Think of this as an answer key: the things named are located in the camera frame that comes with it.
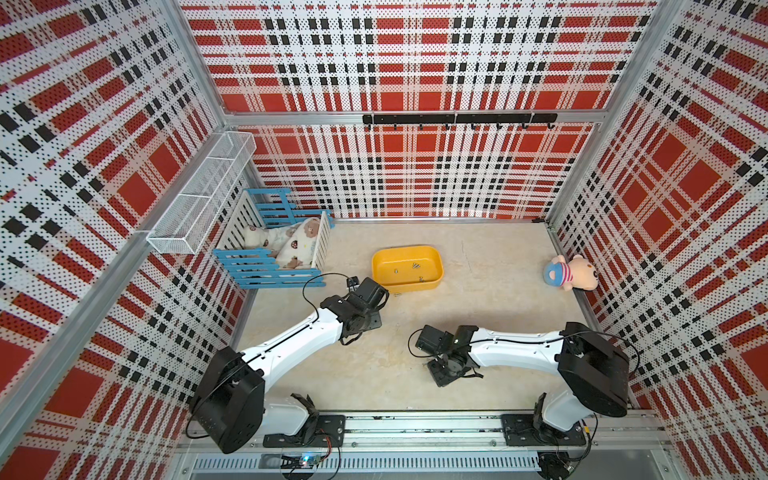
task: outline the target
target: plush toy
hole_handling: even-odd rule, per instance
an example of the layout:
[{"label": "plush toy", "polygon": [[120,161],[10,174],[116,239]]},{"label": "plush toy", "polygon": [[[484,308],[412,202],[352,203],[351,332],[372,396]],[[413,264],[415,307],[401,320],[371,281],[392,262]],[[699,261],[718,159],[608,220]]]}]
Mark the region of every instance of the plush toy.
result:
[{"label": "plush toy", "polygon": [[574,288],[594,290],[598,288],[598,272],[581,255],[574,255],[570,263],[566,263],[562,255],[557,255],[544,268],[544,281],[548,285],[562,286],[566,291]]}]

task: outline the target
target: ventilated panel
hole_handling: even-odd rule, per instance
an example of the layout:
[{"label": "ventilated panel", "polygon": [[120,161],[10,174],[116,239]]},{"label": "ventilated panel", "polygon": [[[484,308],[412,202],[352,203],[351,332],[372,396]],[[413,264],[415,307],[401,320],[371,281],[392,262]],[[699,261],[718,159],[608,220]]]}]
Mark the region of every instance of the ventilated panel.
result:
[{"label": "ventilated panel", "polygon": [[0,6],[5,394],[211,129],[147,2]]},{"label": "ventilated panel", "polygon": [[[3,393],[212,129],[158,5],[0,2]],[[243,302],[208,253],[217,231],[144,262],[0,478],[162,478]]]},{"label": "ventilated panel", "polygon": [[[201,453],[194,473],[280,472],[283,460],[270,453],[224,455]],[[539,472],[538,452],[348,452],[331,456],[314,472],[344,473],[397,472]]]},{"label": "ventilated panel", "polygon": [[768,2],[684,3],[557,225],[689,472],[765,478]]},{"label": "ventilated panel", "polygon": [[656,5],[180,3],[232,112],[602,108]]},{"label": "ventilated panel", "polygon": [[590,124],[245,127],[268,187],[337,217],[539,218]]},{"label": "ventilated panel", "polygon": [[245,300],[211,253],[241,188],[199,254],[144,261],[0,478],[164,477],[197,382]]}]

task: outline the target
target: beige floor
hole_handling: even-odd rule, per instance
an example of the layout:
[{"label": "beige floor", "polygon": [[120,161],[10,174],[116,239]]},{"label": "beige floor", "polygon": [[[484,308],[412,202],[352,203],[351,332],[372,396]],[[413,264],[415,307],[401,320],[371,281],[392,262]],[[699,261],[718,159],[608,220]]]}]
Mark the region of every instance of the beige floor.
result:
[{"label": "beige floor", "polygon": [[[319,409],[530,409],[561,380],[541,372],[488,367],[484,379],[459,379],[439,388],[406,348],[425,324],[453,333],[477,325],[505,332],[537,333],[583,322],[572,293],[541,279],[554,249],[541,223],[339,223],[332,230],[324,272],[371,275],[371,257],[382,248],[427,244],[441,254],[445,277],[434,290],[390,298],[382,328],[350,346],[336,343],[288,372],[269,392],[310,394]],[[344,294],[344,279],[306,289],[315,304]],[[312,312],[301,289],[261,290],[239,348],[263,342]]]}]

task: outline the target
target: pillow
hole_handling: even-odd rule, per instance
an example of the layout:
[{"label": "pillow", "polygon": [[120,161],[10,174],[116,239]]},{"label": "pillow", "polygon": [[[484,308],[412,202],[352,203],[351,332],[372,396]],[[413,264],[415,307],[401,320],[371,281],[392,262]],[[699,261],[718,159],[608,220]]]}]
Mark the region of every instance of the pillow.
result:
[{"label": "pillow", "polygon": [[280,253],[277,254],[275,259],[277,264],[282,268],[310,268],[319,232],[319,218],[313,217],[304,220]]},{"label": "pillow", "polygon": [[244,248],[267,248],[272,250],[270,257],[277,257],[280,249],[299,229],[300,223],[277,228],[259,228],[250,225],[244,232]]}]

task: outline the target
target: red wire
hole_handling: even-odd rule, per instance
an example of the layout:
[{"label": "red wire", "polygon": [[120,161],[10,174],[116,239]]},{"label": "red wire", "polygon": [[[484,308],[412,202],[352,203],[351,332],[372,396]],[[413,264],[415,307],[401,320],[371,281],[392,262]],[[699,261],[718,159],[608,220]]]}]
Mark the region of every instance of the red wire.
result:
[{"label": "red wire", "polygon": [[326,437],[326,443],[328,444],[328,453],[326,453],[326,456],[324,456],[322,459],[320,459],[321,462],[325,461],[326,458],[331,456],[331,437],[323,429],[320,429],[320,432],[323,433]]}]

